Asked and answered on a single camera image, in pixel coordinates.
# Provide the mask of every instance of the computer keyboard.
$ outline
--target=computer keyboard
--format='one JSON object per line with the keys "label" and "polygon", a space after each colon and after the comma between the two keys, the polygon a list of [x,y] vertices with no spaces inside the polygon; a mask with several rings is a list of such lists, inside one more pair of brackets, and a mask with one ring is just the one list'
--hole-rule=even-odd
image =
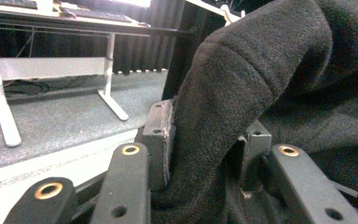
{"label": "computer keyboard", "polygon": [[108,12],[88,11],[84,9],[72,9],[72,8],[66,8],[65,10],[72,12],[78,17],[86,17],[86,18],[105,20],[105,21],[132,22],[129,18],[127,18],[123,14],[113,14]]}
{"label": "computer keyboard", "polygon": [[0,0],[0,5],[9,6],[9,7],[25,7],[31,9],[37,9],[36,2],[30,0]]}

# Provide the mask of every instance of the dark gray fabric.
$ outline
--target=dark gray fabric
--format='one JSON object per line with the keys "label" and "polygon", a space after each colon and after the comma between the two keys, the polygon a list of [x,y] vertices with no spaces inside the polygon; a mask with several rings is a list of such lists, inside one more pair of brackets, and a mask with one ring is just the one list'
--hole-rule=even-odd
{"label": "dark gray fabric", "polygon": [[238,135],[268,111],[276,142],[356,146],[356,97],[358,1],[274,1],[214,32],[176,99],[172,179],[153,194],[153,223],[245,223],[225,159]]}
{"label": "dark gray fabric", "polygon": [[330,148],[311,157],[331,180],[358,190],[358,146]]}

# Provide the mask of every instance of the white metal desk frame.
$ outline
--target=white metal desk frame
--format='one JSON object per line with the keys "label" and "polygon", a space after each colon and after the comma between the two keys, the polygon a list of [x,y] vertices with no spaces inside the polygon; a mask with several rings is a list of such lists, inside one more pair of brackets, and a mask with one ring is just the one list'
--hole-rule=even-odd
{"label": "white metal desk frame", "polygon": [[116,33],[108,34],[105,58],[0,58],[0,124],[8,147],[19,146],[21,137],[7,103],[4,80],[95,75],[101,74],[103,69],[105,86],[103,90],[98,91],[99,95],[119,119],[127,120],[129,118],[111,96],[115,35]]}

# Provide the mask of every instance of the gray carpet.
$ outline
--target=gray carpet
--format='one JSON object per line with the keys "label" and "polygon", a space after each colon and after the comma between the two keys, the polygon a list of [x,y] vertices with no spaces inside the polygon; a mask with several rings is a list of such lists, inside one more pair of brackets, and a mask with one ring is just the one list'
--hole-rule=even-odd
{"label": "gray carpet", "polygon": [[112,95],[130,116],[127,121],[120,121],[96,92],[103,77],[89,77],[78,88],[10,97],[22,144],[6,147],[0,129],[0,167],[143,126],[151,105],[161,99],[166,75],[113,77]]}

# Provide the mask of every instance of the metal grommet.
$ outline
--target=metal grommet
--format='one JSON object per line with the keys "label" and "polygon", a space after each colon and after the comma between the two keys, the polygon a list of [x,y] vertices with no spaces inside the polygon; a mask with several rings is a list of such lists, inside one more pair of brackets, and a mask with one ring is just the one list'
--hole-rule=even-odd
{"label": "metal grommet", "polygon": [[290,156],[290,157],[298,156],[298,151],[292,147],[279,147],[279,150],[285,156]]}
{"label": "metal grommet", "polygon": [[125,146],[123,149],[121,149],[121,153],[123,153],[126,156],[135,155],[138,153],[141,149],[137,146]]}
{"label": "metal grommet", "polygon": [[48,183],[40,186],[34,196],[39,200],[46,200],[59,194],[63,188],[62,183]]}

